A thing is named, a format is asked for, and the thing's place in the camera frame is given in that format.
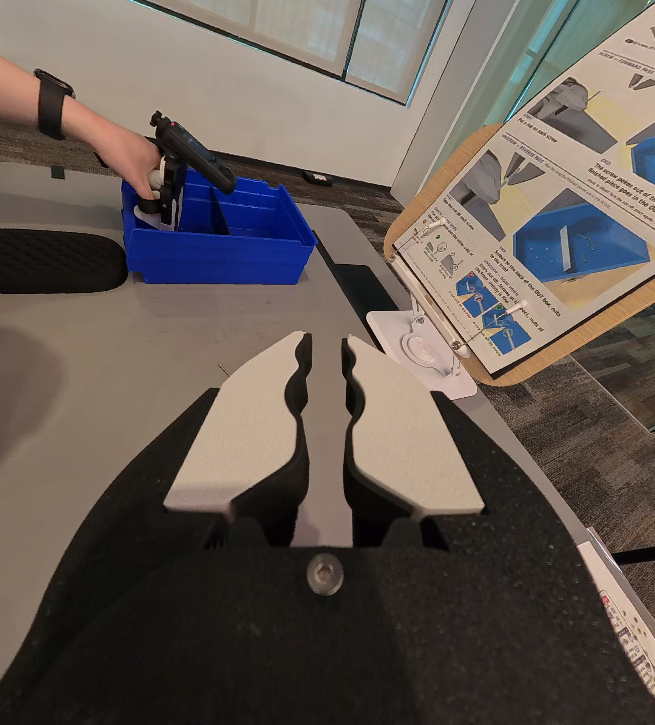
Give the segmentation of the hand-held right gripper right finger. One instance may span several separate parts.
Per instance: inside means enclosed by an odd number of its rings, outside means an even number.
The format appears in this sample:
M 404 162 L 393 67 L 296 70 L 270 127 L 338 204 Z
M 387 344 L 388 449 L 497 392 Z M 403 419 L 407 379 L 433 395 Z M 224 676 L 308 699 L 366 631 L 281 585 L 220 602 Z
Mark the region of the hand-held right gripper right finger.
M 378 547 L 395 521 L 477 515 L 485 502 L 431 392 L 355 336 L 341 342 L 346 408 L 343 493 L 354 547 Z

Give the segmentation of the metal page holder clip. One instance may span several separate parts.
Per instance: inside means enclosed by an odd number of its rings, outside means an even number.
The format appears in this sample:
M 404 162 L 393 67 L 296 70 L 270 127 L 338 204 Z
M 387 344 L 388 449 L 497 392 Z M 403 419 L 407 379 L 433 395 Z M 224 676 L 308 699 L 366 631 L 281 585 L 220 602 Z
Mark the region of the metal page holder clip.
M 501 328 L 502 326 L 499 324 L 499 321 L 501 321 L 503 318 L 507 316 L 513 315 L 513 313 L 518 312 L 519 310 L 523 310 L 527 307 L 528 301 L 527 300 L 521 300 L 519 304 L 515 304 L 512 307 L 503 308 L 503 312 L 499 311 L 498 313 L 495 313 L 494 311 L 487 312 L 483 316 L 483 324 L 479 331 L 477 331 L 475 334 L 473 334 L 467 341 L 461 342 L 461 341 L 453 341 L 450 343 L 450 349 L 454 352 L 458 352 L 460 349 L 467 348 L 468 349 L 468 343 L 472 340 L 478 338 L 480 335 L 485 334 L 485 331 L 487 329 L 495 329 L 497 327 Z
M 392 244 L 393 251 L 388 255 L 389 263 L 395 262 L 398 253 L 402 249 L 410 247 L 411 245 L 416 243 L 423 243 L 423 239 L 429 238 L 432 235 L 438 233 L 439 231 L 444 230 L 447 226 L 447 223 L 448 222 L 446 218 L 440 217 L 437 221 L 424 224 L 423 227 L 416 225 L 410 235 L 408 234 L 408 232 L 405 232 L 402 237 L 400 237 Z

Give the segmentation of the black wrist watch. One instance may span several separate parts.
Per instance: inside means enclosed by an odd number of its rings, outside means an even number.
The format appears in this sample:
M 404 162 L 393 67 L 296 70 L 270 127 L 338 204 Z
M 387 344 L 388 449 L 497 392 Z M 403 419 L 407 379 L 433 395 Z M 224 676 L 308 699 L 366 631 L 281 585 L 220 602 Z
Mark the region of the black wrist watch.
M 76 99 L 74 88 L 53 74 L 36 68 L 33 76 L 40 81 L 37 105 L 37 127 L 39 132 L 54 140 L 64 140 L 62 131 L 63 101 L 66 97 Z

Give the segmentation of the person's left hand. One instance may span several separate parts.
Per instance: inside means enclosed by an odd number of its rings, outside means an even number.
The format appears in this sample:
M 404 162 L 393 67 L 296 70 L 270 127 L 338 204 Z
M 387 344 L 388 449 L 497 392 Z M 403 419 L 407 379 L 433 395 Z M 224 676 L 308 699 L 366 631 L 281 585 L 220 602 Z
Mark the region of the person's left hand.
M 90 144 L 109 168 L 133 186 L 140 198 L 156 199 L 149 175 L 159 169 L 161 153 L 154 143 L 120 125 L 108 123 L 96 132 Z

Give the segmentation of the printed instruction sheet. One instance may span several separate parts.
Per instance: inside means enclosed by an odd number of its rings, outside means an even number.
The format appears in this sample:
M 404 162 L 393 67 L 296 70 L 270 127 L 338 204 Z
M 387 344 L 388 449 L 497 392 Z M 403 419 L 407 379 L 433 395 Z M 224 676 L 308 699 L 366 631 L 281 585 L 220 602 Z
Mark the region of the printed instruction sheet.
M 655 2 L 500 125 L 397 255 L 492 378 L 655 278 Z

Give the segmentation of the large paned window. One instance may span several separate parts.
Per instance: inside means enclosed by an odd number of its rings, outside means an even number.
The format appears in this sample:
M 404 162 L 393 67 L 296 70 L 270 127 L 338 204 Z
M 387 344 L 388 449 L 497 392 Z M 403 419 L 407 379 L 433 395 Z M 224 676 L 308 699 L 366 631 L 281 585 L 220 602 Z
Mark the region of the large paned window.
M 171 17 L 407 105 L 449 1 L 140 1 Z

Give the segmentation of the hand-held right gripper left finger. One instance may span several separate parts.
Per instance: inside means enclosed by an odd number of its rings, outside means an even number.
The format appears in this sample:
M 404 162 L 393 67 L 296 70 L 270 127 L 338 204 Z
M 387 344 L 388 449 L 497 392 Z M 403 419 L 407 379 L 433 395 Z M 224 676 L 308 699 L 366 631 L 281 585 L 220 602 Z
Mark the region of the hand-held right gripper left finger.
M 220 387 L 164 499 L 170 512 L 253 518 L 273 546 L 292 544 L 309 488 L 302 412 L 312 335 L 294 331 Z

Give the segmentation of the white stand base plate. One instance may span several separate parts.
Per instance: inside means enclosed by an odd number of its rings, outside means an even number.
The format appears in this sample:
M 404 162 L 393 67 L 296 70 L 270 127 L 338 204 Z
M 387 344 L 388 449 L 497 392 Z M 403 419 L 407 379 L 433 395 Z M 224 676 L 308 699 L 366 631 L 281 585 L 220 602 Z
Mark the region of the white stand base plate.
M 366 320 L 384 353 L 428 390 L 441 392 L 452 401 L 477 394 L 476 382 L 425 314 L 374 310 L 367 313 Z

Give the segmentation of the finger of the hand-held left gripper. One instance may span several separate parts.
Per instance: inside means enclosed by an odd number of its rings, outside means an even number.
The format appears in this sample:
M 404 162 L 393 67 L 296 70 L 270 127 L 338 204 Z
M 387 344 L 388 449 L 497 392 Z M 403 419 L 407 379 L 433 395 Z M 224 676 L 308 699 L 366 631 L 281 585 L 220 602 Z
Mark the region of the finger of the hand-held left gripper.
M 180 180 L 163 183 L 163 230 L 177 231 L 182 212 L 185 183 Z

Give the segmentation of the blue plastic bin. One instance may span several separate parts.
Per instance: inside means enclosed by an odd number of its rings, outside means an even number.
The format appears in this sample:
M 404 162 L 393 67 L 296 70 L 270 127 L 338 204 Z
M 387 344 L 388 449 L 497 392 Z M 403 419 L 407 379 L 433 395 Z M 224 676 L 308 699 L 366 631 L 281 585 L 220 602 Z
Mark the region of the blue plastic bin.
M 189 169 L 179 226 L 161 231 L 134 214 L 122 182 L 127 267 L 147 284 L 297 284 L 317 238 L 283 185 L 239 177 L 225 195 Z

